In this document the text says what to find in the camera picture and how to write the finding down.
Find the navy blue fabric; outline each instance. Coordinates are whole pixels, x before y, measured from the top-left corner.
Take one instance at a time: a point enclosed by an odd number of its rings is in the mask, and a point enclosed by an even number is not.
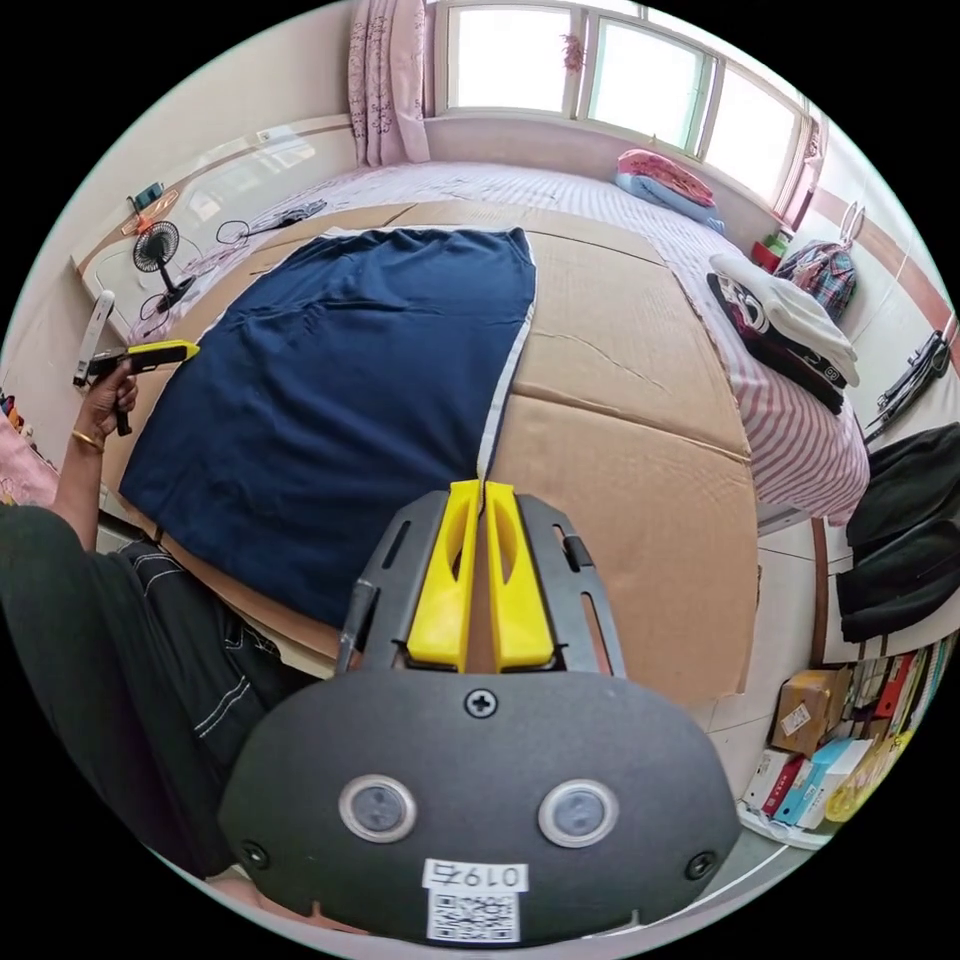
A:
[[[120,492],[195,557],[339,626],[394,513],[477,476],[535,284],[519,229],[312,241],[174,373]]]

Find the bracelet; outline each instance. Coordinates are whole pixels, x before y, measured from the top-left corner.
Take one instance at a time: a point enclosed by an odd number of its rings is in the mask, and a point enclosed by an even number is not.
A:
[[[88,437],[85,433],[81,433],[79,430],[71,430],[70,436],[76,440],[81,440],[88,446],[93,447],[94,450],[99,451],[100,453],[104,452],[103,444],[99,440],[94,440],[93,437]]]

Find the hand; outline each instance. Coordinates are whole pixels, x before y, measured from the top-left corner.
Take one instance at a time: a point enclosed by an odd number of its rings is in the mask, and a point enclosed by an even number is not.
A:
[[[77,430],[101,443],[117,429],[119,407],[129,413],[137,403],[137,378],[130,374],[130,361],[101,377],[83,398]]]

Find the plaid shirt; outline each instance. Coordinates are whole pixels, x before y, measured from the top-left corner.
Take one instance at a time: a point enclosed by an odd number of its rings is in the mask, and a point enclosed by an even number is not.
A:
[[[853,260],[842,243],[808,243],[787,257],[774,276],[792,280],[809,293],[834,323],[839,323],[857,287]]]

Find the cardboard sheet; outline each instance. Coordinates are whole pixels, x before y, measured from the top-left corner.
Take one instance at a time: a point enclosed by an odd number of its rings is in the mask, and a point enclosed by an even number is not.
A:
[[[257,276],[332,226],[422,224],[519,225],[537,262],[531,336],[491,479],[568,514],[606,584],[633,680],[685,705],[739,692],[757,591],[749,448],[702,322],[642,237],[566,214],[461,201],[334,213],[279,232],[171,336],[199,337]],[[104,483],[114,493],[169,375],[141,378],[133,437],[108,446]],[[333,654],[336,625],[309,621],[162,542],[234,607]],[[484,595],[478,585],[477,671],[491,663]]]

